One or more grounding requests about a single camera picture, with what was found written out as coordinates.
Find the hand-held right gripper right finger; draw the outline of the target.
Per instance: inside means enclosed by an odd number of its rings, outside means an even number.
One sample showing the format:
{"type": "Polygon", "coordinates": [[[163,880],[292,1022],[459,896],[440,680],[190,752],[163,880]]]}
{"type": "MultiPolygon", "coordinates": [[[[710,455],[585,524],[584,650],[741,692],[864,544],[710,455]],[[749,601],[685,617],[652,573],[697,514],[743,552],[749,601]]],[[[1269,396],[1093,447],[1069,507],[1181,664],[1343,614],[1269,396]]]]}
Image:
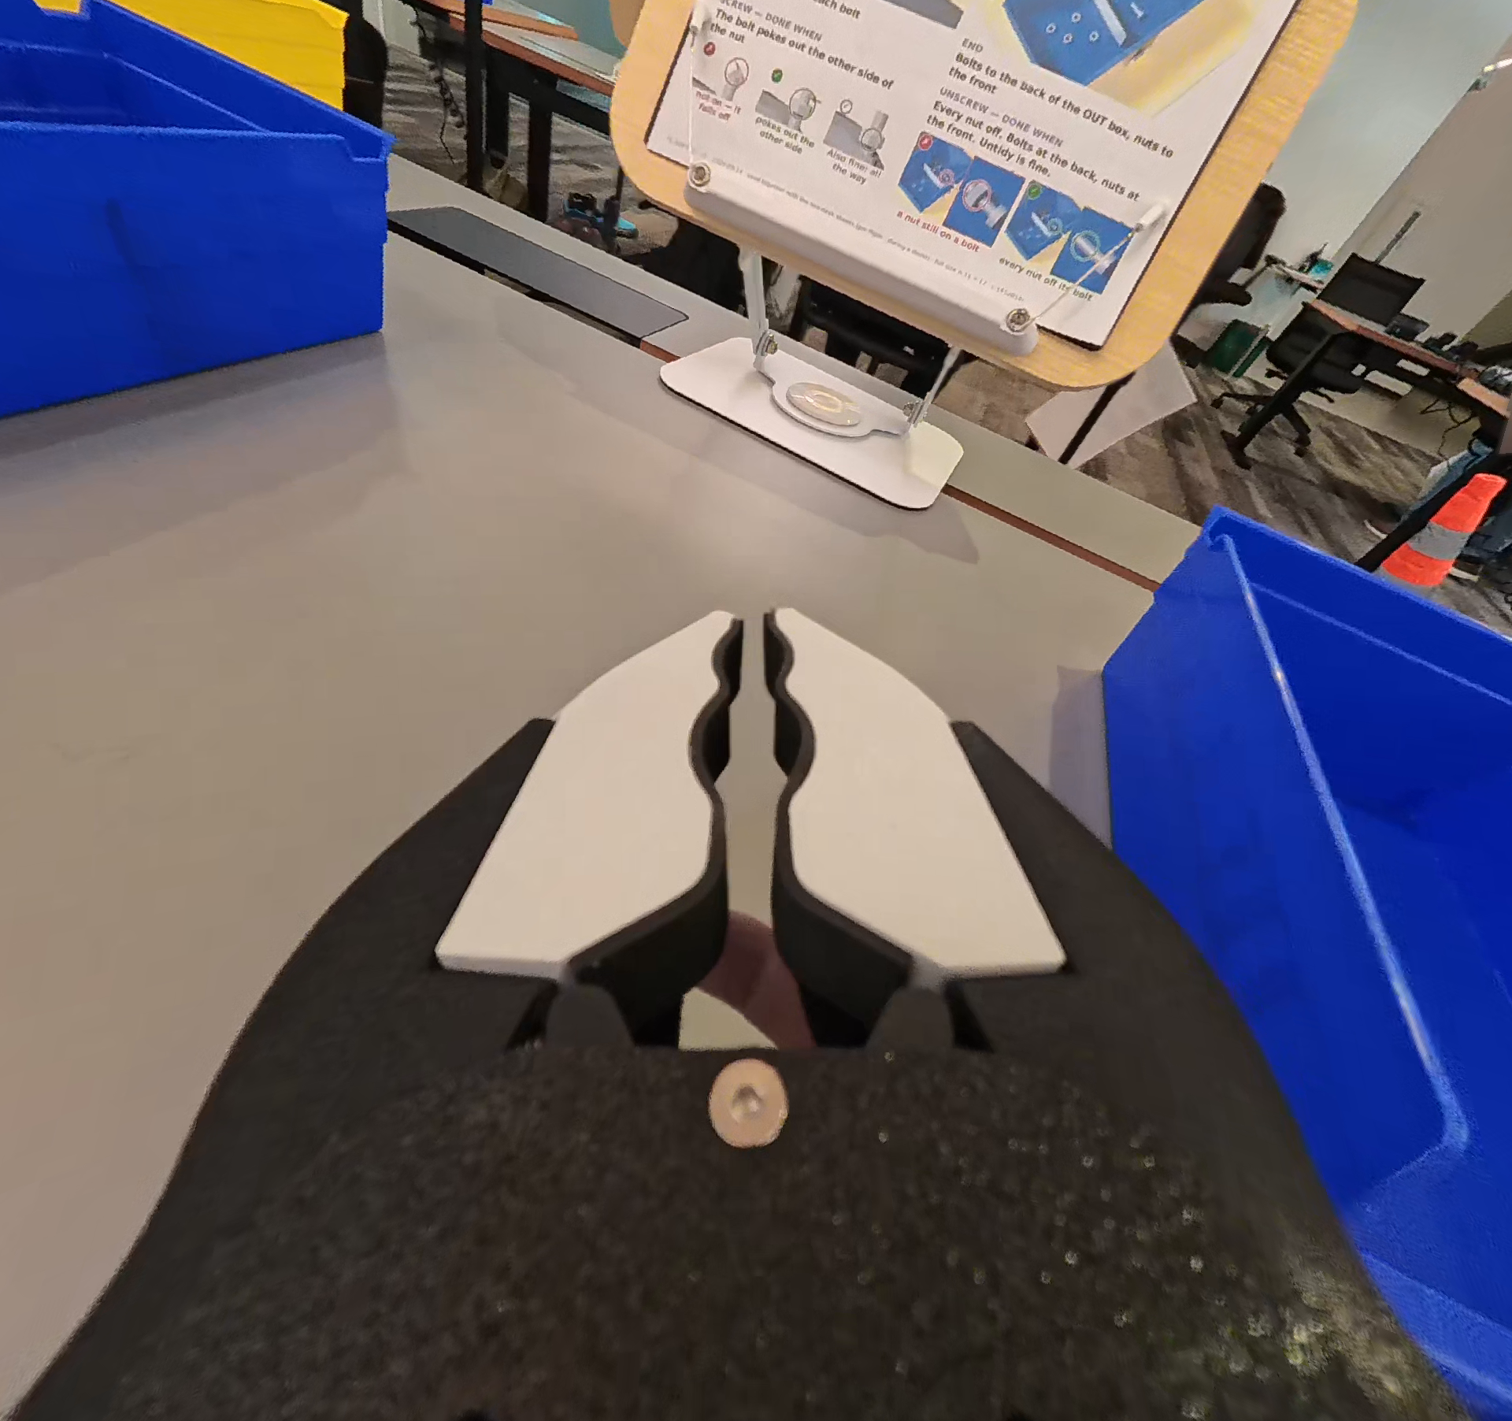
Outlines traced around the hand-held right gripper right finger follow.
{"type": "Polygon", "coordinates": [[[776,948],[817,1037],[864,1039],[904,990],[1061,971],[1066,948],[952,719],[793,606],[762,623],[784,773],[776,948]]]}

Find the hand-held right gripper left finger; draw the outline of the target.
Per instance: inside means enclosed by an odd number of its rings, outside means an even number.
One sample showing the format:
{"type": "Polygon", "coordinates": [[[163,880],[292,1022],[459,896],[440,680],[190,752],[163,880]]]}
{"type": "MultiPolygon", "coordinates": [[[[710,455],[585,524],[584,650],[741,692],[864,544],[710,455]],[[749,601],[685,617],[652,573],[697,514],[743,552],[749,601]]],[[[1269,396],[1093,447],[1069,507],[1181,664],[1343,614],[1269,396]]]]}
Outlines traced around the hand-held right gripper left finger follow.
{"type": "Polygon", "coordinates": [[[557,711],[433,949],[455,973],[585,985],[667,1034],[726,943],[729,710],[743,622],[711,610],[557,711]]]}

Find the person's right hand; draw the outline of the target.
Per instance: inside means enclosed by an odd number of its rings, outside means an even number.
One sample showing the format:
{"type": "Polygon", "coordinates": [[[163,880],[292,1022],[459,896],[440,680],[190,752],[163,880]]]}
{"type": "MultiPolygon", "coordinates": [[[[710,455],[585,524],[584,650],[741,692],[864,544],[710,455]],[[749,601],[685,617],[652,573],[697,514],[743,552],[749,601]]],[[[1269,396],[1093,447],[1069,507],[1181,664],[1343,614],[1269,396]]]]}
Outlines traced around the person's right hand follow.
{"type": "Polygon", "coordinates": [[[741,911],[727,916],[721,952],[699,987],[740,1014],[779,1050],[814,1048],[800,985],[771,926],[741,911]]]}

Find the black office chair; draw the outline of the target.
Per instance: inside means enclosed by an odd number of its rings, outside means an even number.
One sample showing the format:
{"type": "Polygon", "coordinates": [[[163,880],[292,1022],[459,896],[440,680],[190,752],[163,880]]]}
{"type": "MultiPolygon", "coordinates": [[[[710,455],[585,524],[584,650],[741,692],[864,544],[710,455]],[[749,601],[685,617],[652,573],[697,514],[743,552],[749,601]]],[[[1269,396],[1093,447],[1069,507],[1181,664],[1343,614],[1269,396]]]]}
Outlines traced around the black office chair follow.
{"type": "Polygon", "coordinates": [[[1187,321],[1207,306],[1237,308],[1252,302],[1248,283],[1263,267],[1269,243],[1286,210],[1286,199],[1280,187],[1259,182],[1234,223],[1231,232],[1219,247],[1217,256],[1207,265],[1195,294],[1181,314],[1171,344],[1187,363],[1198,354],[1193,341],[1182,333],[1187,321]]]}
{"type": "Polygon", "coordinates": [[[1264,365],[1280,376],[1277,385],[1266,390],[1225,388],[1212,398],[1215,407],[1234,403],[1247,409],[1237,429],[1222,436],[1233,462],[1252,469],[1248,448],[1274,421],[1293,428],[1294,453],[1307,455],[1313,428],[1300,410],[1300,399],[1310,390],[1359,390],[1363,376],[1357,366],[1367,354],[1368,332],[1363,317],[1333,303],[1318,299],[1304,306],[1263,352],[1264,365]]]}

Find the orange traffic cone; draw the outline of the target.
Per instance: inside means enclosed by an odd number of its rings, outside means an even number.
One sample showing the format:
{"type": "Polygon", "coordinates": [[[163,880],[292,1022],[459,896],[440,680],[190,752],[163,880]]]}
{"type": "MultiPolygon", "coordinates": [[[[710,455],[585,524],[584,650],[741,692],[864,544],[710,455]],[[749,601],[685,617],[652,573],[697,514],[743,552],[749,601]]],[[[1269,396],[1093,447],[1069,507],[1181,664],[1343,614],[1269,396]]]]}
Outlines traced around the orange traffic cone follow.
{"type": "Polygon", "coordinates": [[[1508,481],[1477,472],[1420,529],[1398,544],[1379,571],[1409,590],[1426,593],[1445,579],[1480,579],[1508,570],[1508,481]]]}

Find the wooden office desk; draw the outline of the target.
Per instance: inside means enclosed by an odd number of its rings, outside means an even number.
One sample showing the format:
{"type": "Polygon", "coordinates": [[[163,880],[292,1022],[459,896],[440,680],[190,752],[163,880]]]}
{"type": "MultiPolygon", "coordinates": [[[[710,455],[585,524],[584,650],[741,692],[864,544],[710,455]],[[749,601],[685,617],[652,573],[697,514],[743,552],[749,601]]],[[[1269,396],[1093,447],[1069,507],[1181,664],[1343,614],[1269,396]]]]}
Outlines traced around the wooden office desk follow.
{"type": "Polygon", "coordinates": [[[1504,420],[1508,418],[1508,395],[1485,384],[1482,379],[1482,368],[1466,363],[1464,360],[1452,358],[1423,346],[1415,340],[1392,335],[1387,330],[1359,319],[1329,302],[1313,299],[1305,306],[1313,313],[1321,314],[1321,317],[1329,322],[1333,336],[1351,335],[1356,340],[1362,340],[1371,346],[1378,346],[1385,352],[1390,352],[1398,360],[1408,360],[1414,365],[1419,365],[1428,373],[1436,374],[1439,379],[1448,379],[1453,392],[1467,396],[1480,407],[1502,417],[1504,420]]]}
{"type": "MultiPolygon", "coordinates": [[[[396,0],[411,12],[445,20],[463,50],[463,133],[466,133],[466,64],[463,0],[396,0]]],[[[485,4],[486,160],[492,139],[507,152],[511,100],[526,110],[524,206],[543,221],[551,210],[554,121],[600,136],[609,135],[615,56],[581,40],[566,24],[513,0],[485,4]]]]}

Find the black computer monitor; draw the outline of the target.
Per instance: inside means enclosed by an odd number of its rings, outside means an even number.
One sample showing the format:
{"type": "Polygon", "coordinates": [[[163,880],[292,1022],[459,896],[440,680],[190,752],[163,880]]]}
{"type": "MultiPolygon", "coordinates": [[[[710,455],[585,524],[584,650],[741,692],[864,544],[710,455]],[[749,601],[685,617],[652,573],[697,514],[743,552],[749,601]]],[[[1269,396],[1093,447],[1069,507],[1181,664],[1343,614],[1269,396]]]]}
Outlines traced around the black computer monitor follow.
{"type": "Polygon", "coordinates": [[[1404,314],[1423,284],[1425,277],[1352,253],[1326,278],[1315,302],[1384,330],[1404,314]]]}

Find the black pole stand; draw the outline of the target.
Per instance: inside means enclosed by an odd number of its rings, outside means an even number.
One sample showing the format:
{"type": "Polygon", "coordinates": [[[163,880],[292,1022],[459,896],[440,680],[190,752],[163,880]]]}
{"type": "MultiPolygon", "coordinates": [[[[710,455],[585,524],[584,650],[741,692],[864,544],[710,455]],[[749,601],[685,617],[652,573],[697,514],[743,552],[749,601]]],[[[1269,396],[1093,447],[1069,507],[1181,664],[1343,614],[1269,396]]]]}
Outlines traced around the black pole stand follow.
{"type": "Polygon", "coordinates": [[[486,64],[483,39],[483,0],[463,0],[464,64],[464,184],[485,191],[486,162],[486,64]]]}

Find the printed instruction sheet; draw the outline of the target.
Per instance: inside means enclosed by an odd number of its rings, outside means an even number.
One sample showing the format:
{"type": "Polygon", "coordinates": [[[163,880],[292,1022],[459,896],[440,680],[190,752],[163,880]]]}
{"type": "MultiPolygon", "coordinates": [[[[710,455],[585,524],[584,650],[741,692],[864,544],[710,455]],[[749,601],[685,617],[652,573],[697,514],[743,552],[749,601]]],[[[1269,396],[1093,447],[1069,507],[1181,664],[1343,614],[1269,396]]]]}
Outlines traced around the printed instruction sheet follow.
{"type": "Polygon", "coordinates": [[[1104,347],[1300,0],[694,0],[689,202],[965,330],[1104,347]]]}

